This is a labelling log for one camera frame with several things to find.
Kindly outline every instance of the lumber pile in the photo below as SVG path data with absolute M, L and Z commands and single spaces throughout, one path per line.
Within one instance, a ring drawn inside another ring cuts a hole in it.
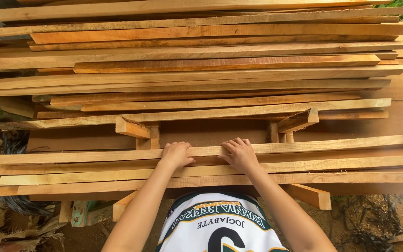
M 216 158 L 235 137 L 250 139 L 289 195 L 317 208 L 330 209 L 330 195 L 403 193 L 403 135 L 294 136 L 322 122 L 388 118 L 402 94 L 385 91 L 402 78 L 403 7 L 20 2 L 33 7 L 0 10 L 0 36 L 32 39 L 0 42 L 0 71 L 36 74 L 0 78 L 0 96 L 32 95 L 38 106 L 32 121 L 0 123 L 31 130 L 29 154 L 0 155 L 0 196 L 66 202 L 62 221 L 75 214 L 71 201 L 88 210 L 92 200 L 122 199 L 75 226 L 109 212 L 117 220 L 174 141 L 190 142 L 198 161 L 174 174 L 166 197 L 207 186 L 258 196 Z

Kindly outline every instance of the left hand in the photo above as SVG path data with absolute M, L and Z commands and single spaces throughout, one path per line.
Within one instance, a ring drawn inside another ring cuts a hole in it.
M 190 163 L 195 163 L 196 160 L 193 157 L 187 157 L 186 150 L 188 147 L 192 147 L 190 143 L 167 143 L 164 147 L 163 156 L 161 157 L 160 164 L 163 164 L 169 169 L 175 170 Z

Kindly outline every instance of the green and white jersey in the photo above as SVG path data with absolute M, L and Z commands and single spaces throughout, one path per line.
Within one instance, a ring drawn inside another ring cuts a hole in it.
M 286 252 L 257 201 L 234 193 L 177 199 L 156 252 Z

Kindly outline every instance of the right hand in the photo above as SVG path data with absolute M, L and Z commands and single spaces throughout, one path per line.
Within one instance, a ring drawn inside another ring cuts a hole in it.
M 236 170 L 248 174 L 253 169 L 261 169 L 253 147 L 251 147 L 250 140 L 236 138 L 221 143 L 221 146 L 227 148 L 231 152 L 232 157 L 221 154 L 218 155 L 218 158 L 225 160 Z

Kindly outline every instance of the person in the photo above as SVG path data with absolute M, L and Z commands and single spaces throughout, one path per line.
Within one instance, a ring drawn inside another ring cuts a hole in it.
M 245 174 L 264 199 L 294 252 L 336 249 L 323 230 L 258 163 L 247 139 L 221 144 L 232 155 L 219 155 Z M 195 162 L 187 157 L 189 143 L 166 144 L 161 160 L 128 205 L 102 252 L 140 252 L 154 224 L 167 184 L 176 169 Z M 173 203 L 156 252 L 278 252 L 287 251 L 255 198 L 234 193 L 191 193 Z

